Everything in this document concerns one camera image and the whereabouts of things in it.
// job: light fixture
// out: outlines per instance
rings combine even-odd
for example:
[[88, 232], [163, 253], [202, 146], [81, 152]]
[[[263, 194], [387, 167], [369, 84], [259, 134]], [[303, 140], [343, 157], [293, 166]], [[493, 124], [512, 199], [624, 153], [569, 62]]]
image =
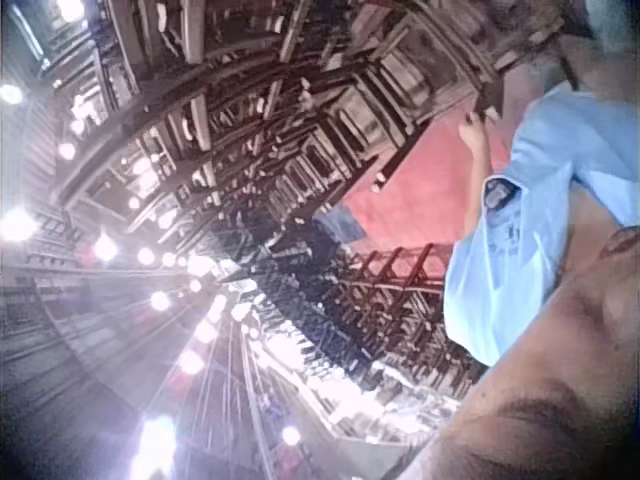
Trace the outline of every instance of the light fixture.
[[227, 297], [221, 294], [216, 295], [216, 297], [213, 299], [213, 303], [211, 304], [211, 308], [215, 308], [219, 312], [224, 310], [224, 307], [226, 306], [227, 306]]
[[144, 172], [146, 172], [150, 168], [151, 168], [151, 160], [149, 160], [147, 157], [143, 157], [133, 164], [132, 171], [134, 175], [142, 175]]
[[169, 476], [177, 446], [171, 418], [162, 416], [147, 420], [142, 427], [140, 448], [133, 459], [130, 480], [149, 480], [158, 471]]
[[143, 191], [151, 190], [158, 183], [158, 175], [153, 170], [147, 170], [140, 175], [140, 188]]
[[173, 267], [176, 264], [176, 254], [166, 252], [164, 255], [162, 255], [162, 264], [167, 268]]
[[151, 308], [157, 310], [158, 312], [164, 312], [167, 308], [171, 306], [171, 302], [169, 302], [169, 297], [164, 292], [153, 292], [151, 294]]
[[212, 323], [218, 323], [220, 321], [220, 311], [211, 307], [207, 312], [207, 319]]
[[218, 336], [218, 332], [213, 328], [213, 325], [203, 320], [196, 327], [195, 336], [202, 343], [211, 343]]
[[248, 280], [242, 280], [238, 282], [238, 284], [242, 293], [253, 292], [258, 288], [258, 284], [256, 283], [256, 281], [251, 278], [249, 278]]
[[244, 317], [251, 311], [251, 304], [249, 302], [238, 303], [231, 309], [231, 316], [236, 322], [241, 322]]
[[204, 368], [202, 358], [193, 350], [183, 352], [178, 359], [178, 365], [187, 375], [195, 375]]
[[58, 145], [58, 153], [65, 160], [73, 160], [76, 156], [76, 147], [71, 143], [61, 143]]
[[93, 246], [93, 251], [100, 260], [109, 262], [118, 254], [118, 247], [115, 242], [103, 232]]
[[262, 369], [269, 368], [271, 366], [271, 360], [266, 355], [260, 355], [256, 363]]
[[191, 291], [193, 293], [198, 293], [200, 290], [202, 290], [202, 284], [200, 283], [199, 280], [197, 279], [193, 279], [191, 280], [191, 282], [189, 283], [189, 288], [191, 289]]
[[296, 427], [284, 427], [282, 429], [282, 439], [284, 443], [293, 447], [300, 442], [300, 432]]
[[174, 208], [160, 215], [160, 217], [158, 218], [158, 227], [160, 227], [162, 230], [166, 230], [167, 228], [169, 228], [175, 220], [177, 214], [178, 211]]
[[77, 22], [84, 17], [84, 5], [81, 0], [58, 0], [60, 16], [65, 22]]
[[138, 197], [131, 197], [129, 199], [129, 208], [131, 210], [137, 210], [140, 208], [140, 199]]
[[8, 242], [29, 240], [36, 230], [38, 224], [22, 207], [14, 208], [0, 221], [0, 233]]
[[262, 302], [264, 302], [265, 298], [267, 298], [267, 296], [264, 293], [261, 293], [260, 295], [258, 295], [256, 298], [253, 299], [253, 304], [260, 305]]
[[151, 265], [155, 260], [155, 254], [147, 247], [141, 248], [138, 252], [138, 261], [143, 265]]
[[15, 85], [5, 83], [0, 86], [0, 98], [9, 105], [18, 105], [24, 100], [24, 95], [22, 95], [22, 90]]
[[187, 262], [187, 272], [196, 277], [202, 277], [209, 273], [215, 262], [204, 255], [191, 255]]
[[80, 118], [76, 118], [69, 124], [69, 127], [73, 133], [80, 136], [84, 132], [84, 121]]

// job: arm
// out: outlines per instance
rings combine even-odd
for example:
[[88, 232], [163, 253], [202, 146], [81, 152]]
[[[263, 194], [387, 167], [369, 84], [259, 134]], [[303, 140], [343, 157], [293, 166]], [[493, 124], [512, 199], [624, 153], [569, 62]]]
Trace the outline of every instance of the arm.
[[460, 138], [469, 147], [473, 157], [471, 165], [471, 180], [467, 197], [467, 207], [464, 216], [464, 236], [467, 237], [476, 228], [482, 212], [482, 185], [485, 179], [493, 173], [489, 138], [485, 125], [477, 113], [471, 113], [467, 122], [459, 127]]
[[638, 261], [640, 229], [625, 229], [563, 281], [427, 448], [425, 480], [582, 479], [622, 460], [638, 419]]

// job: skin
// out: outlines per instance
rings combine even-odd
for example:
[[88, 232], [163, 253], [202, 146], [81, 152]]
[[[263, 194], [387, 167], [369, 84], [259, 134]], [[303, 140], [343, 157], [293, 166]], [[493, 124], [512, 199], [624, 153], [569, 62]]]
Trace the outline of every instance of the skin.
[[[474, 161], [483, 135], [477, 123], [461, 126]], [[483, 168], [474, 172], [472, 181], [481, 186]], [[478, 208], [469, 214], [477, 223], [479, 204], [470, 207]], [[439, 434], [448, 443], [436, 441], [425, 451], [423, 478], [443, 478], [434, 459], [454, 452], [525, 469], [544, 466], [557, 475], [549, 478], [586, 478], [630, 442], [640, 384], [640, 229], [611, 235], [615, 222], [584, 192], [572, 204], [572, 223], [571, 268]], [[480, 470], [473, 478], [498, 477]]]

